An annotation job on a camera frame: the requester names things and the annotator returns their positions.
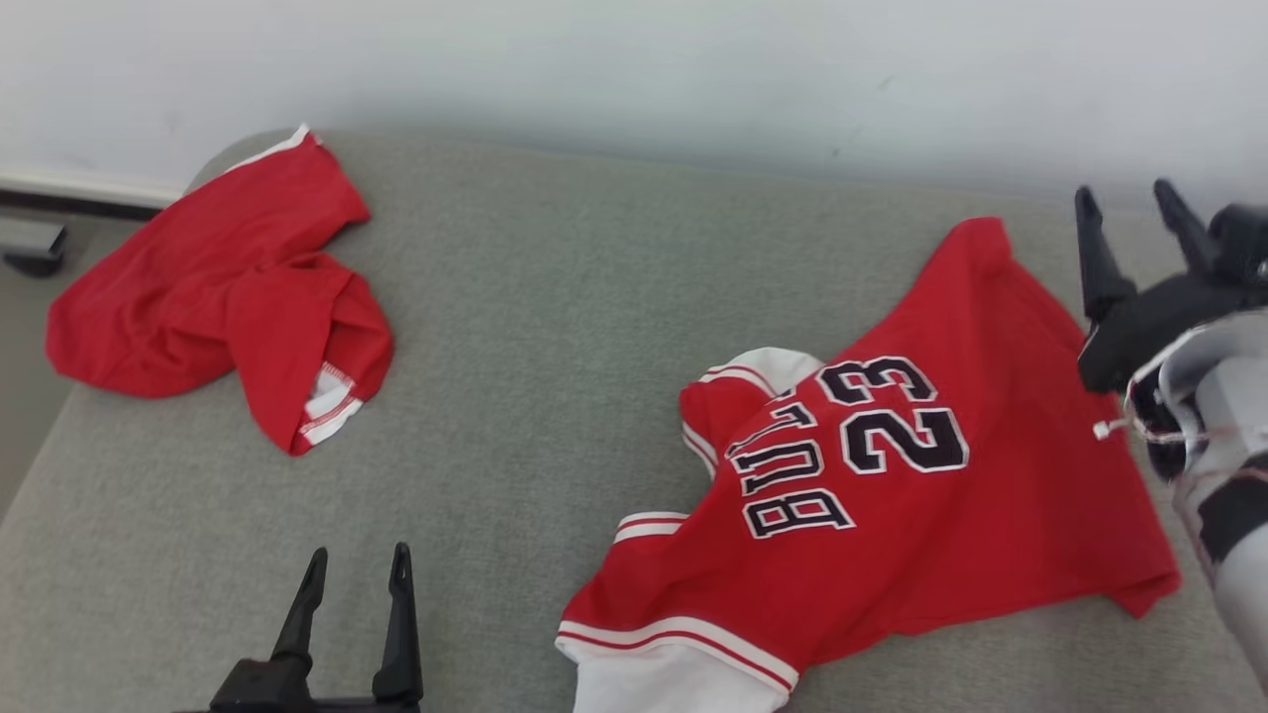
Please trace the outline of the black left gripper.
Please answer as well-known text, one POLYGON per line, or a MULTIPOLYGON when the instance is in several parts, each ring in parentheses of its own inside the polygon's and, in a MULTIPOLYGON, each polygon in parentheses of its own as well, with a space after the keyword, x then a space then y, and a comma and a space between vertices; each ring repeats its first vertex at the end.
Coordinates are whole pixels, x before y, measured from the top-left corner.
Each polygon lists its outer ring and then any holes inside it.
POLYGON ((397 543, 388 590, 392 608, 385 623, 383 658, 372 677, 372 694, 361 698, 316 698, 307 683, 312 666, 311 636, 323 601, 328 551, 317 548, 281 623, 270 661, 240 660, 216 691, 205 712, 420 712, 424 676, 410 547, 397 543))

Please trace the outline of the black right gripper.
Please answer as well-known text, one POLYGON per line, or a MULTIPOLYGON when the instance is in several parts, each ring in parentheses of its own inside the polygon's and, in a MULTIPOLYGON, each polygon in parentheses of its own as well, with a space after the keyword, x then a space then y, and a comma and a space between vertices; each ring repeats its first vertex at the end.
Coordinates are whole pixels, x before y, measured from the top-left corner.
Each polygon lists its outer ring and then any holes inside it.
POLYGON ((1075 192, 1083 311, 1092 322, 1079 370, 1096 393, 1123 395, 1129 379, 1188 330, 1265 307, 1265 206, 1227 204, 1205 223, 1169 179, 1156 179, 1153 194, 1186 266, 1137 289, 1115 261, 1096 194, 1075 192))

